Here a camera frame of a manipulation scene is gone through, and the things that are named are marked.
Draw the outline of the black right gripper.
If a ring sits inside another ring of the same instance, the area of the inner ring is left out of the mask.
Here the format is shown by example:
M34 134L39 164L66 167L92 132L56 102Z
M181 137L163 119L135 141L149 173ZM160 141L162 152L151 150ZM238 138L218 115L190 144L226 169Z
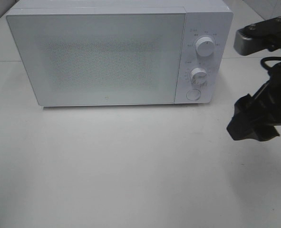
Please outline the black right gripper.
M281 50L281 16L237 30L233 47L242 56ZM234 104L227 132L235 141L264 142L280 135L276 126L281 125L281 57L265 57L260 64L269 80L254 95L247 94Z

